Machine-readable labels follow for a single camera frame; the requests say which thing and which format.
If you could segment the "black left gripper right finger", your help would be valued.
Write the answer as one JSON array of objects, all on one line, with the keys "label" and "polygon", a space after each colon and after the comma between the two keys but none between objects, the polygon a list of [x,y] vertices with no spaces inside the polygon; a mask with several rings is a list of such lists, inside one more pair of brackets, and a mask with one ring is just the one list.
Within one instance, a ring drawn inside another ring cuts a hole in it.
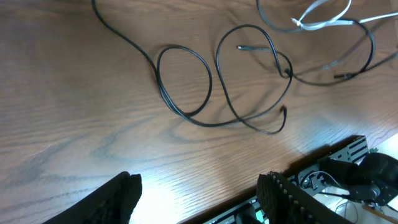
[{"label": "black left gripper right finger", "polygon": [[278,172],[259,175],[256,194],[270,223],[352,224]]}]

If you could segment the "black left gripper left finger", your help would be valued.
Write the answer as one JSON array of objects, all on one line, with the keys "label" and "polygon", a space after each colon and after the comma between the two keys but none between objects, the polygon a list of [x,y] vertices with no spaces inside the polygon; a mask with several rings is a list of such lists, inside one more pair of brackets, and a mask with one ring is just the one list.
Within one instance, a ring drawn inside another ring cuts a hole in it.
[{"label": "black left gripper left finger", "polygon": [[141,195],[141,175],[124,171],[44,224],[128,224]]}]

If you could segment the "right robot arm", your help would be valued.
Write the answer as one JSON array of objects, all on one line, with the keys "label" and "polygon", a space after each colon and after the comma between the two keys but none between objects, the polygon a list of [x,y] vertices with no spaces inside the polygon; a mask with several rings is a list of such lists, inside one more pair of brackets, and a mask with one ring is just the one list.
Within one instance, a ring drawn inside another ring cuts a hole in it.
[{"label": "right robot arm", "polygon": [[355,202],[387,205],[397,197],[397,159],[368,153],[360,164],[324,159],[319,162],[326,184],[347,190]]}]

